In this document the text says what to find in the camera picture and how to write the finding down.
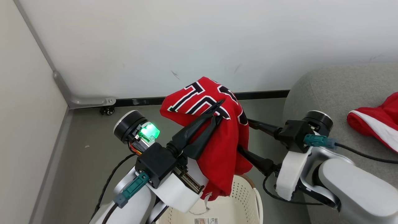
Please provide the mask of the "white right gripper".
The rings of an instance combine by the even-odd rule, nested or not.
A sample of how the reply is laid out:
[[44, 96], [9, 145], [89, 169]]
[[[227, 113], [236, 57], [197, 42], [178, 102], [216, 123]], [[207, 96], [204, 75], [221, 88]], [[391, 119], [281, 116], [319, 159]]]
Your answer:
[[[312, 110], [308, 111], [302, 120], [287, 120], [283, 128], [253, 119], [248, 119], [248, 125], [252, 129], [260, 130], [272, 136], [288, 149], [276, 183], [276, 192], [283, 200], [292, 200], [297, 188], [321, 201], [332, 198], [328, 191], [315, 190], [306, 181], [306, 177], [315, 162], [315, 150], [320, 149], [322, 145], [313, 143], [311, 138], [316, 135], [329, 136], [333, 127], [330, 116]], [[245, 150], [242, 146], [238, 146], [238, 152], [265, 177], [276, 171], [276, 165], [272, 160], [262, 158]]]

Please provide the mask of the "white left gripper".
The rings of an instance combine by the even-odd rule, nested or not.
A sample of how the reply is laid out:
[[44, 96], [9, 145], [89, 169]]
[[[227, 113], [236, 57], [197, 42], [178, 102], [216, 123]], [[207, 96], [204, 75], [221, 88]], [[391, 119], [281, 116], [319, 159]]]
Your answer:
[[[126, 113], [114, 126], [114, 135], [131, 149], [137, 161], [114, 189], [114, 203], [123, 209], [134, 202], [158, 198], [166, 207], [188, 212], [200, 199], [208, 179], [196, 160], [204, 152], [222, 116], [214, 113], [224, 100], [210, 106], [189, 125], [176, 133], [164, 147], [156, 138], [160, 130], [139, 111]], [[202, 126], [209, 125], [190, 143]]]

